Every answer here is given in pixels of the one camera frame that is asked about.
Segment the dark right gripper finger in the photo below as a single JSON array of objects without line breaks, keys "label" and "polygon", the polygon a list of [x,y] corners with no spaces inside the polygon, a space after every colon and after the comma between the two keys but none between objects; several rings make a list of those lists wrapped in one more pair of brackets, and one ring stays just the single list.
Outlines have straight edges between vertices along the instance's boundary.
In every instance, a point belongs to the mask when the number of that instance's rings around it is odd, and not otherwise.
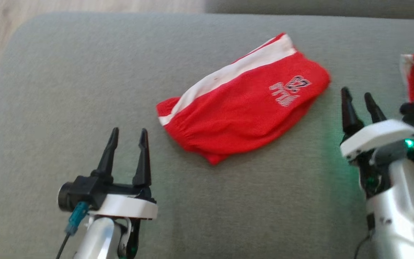
[{"label": "dark right gripper finger", "polygon": [[370,92],[366,92],[364,95],[364,100],[366,103],[366,108],[370,113],[372,123],[378,123],[381,121],[387,120],[381,108],[376,104],[374,98]]},{"label": "dark right gripper finger", "polygon": [[342,127],[345,136],[352,136],[364,127],[354,109],[352,96],[347,87],[341,89]]}]

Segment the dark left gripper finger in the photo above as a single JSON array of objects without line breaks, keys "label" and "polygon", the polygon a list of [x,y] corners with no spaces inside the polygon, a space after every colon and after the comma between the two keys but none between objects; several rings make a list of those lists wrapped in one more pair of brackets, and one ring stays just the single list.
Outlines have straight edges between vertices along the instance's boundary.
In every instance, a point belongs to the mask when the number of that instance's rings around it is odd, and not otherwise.
[{"label": "dark left gripper finger", "polygon": [[149,187],[152,184],[151,178],[151,157],[148,144],[148,131],[146,128],[141,130],[139,139],[139,161],[132,184],[134,187]]},{"label": "dark left gripper finger", "polygon": [[94,169],[91,172],[92,177],[98,177],[104,182],[114,181],[114,178],[112,176],[112,170],[113,170],[114,154],[118,146],[118,138],[119,138],[119,128],[115,127],[112,129],[111,135],[104,149],[104,152],[102,153],[102,157],[99,161],[97,169]]}]

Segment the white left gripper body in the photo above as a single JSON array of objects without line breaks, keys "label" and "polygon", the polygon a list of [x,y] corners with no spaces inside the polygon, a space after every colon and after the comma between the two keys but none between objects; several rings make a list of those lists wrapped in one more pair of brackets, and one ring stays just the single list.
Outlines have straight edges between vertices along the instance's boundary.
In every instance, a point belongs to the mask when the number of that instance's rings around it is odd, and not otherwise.
[{"label": "white left gripper body", "polygon": [[153,220],[157,218],[158,206],[150,187],[134,194],[107,194],[99,209],[89,210],[89,216],[106,216]]}]

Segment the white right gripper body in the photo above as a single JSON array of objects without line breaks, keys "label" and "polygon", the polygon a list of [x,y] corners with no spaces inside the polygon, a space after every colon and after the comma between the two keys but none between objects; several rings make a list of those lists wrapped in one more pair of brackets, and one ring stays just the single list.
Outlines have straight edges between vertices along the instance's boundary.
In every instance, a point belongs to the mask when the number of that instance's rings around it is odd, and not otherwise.
[{"label": "white right gripper body", "polygon": [[343,158],[351,161],[365,151],[404,139],[414,139],[414,126],[401,120],[388,119],[365,126],[342,142],[340,151]]}]

